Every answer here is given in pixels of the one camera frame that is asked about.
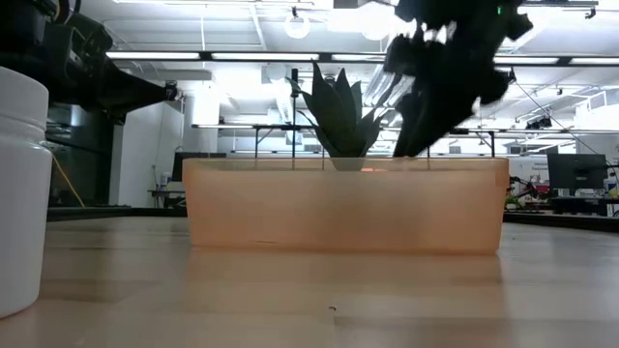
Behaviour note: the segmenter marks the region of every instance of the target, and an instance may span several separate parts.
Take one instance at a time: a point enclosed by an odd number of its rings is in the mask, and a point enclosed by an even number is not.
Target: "plant pot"
[[[364,165],[337,171],[333,161]],[[186,159],[183,165],[195,247],[492,254],[509,186],[506,159]]]

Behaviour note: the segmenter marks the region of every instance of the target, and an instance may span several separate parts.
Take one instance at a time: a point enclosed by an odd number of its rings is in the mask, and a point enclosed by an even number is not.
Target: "succulent plant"
[[[315,123],[308,118],[316,132],[320,144],[331,158],[362,158],[368,153],[380,133],[383,116],[374,118],[376,109],[391,96],[394,87],[400,82],[396,75],[389,89],[380,97],[378,103],[365,116],[362,111],[361,82],[348,84],[346,70],[339,72],[334,85],[322,77],[316,62],[313,64],[313,83],[311,94],[301,90],[296,82],[292,87],[303,95]]]

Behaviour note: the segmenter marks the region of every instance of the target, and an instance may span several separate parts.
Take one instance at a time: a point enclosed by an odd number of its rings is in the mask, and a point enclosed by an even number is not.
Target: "ceiling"
[[[588,11],[584,9],[527,8],[525,11],[536,29],[516,43],[505,43],[502,52],[619,54],[619,10],[605,11],[600,8],[591,19],[585,19]],[[309,18],[310,29],[303,39],[293,39],[285,31],[285,21],[290,16],[287,8],[82,0],[82,12],[104,25],[114,38],[117,50],[376,52],[384,51],[389,36],[374,41],[367,39],[359,30],[376,28],[377,22],[384,22],[389,27],[388,31],[395,33],[402,25],[389,14],[367,15],[359,10],[300,10],[301,15]],[[347,20],[358,22],[358,28],[351,30],[361,29],[342,32],[347,30]],[[292,27],[295,29],[299,25],[293,23]],[[339,27],[339,31],[329,30],[335,26]],[[228,97],[222,114],[238,116],[264,114],[268,108],[276,107],[275,96],[261,91],[262,66],[264,64],[140,62],[123,63],[121,68],[151,73],[153,78],[161,72],[191,71],[197,76],[194,79],[199,80],[202,72],[212,73],[223,94]],[[288,68],[298,68],[305,75],[311,70],[309,64],[289,65]],[[375,70],[372,64],[325,64],[321,68],[324,73],[330,74],[346,68],[349,81],[362,80],[365,84]],[[574,115],[574,105],[586,101],[586,95],[591,94],[591,90],[619,85],[619,68],[516,68],[515,72],[520,86],[512,85],[502,102],[484,108],[482,118],[513,120],[538,109],[539,105],[549,106],[555,114],[569,118]],[[189,90],[192,88],[190,83],[185,86]]]

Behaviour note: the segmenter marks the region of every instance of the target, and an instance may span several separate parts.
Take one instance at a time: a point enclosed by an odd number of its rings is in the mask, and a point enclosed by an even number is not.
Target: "white plastic jar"
[[[0,318],[39,296],[51,153],[47,89],[0,67]]]

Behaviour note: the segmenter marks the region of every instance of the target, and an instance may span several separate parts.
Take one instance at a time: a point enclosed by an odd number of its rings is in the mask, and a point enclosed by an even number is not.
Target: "wooden table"
[[[619,346],[619,239],[504,226],[498,257],[192,250],[184,218],[48,226],[0,347]]]

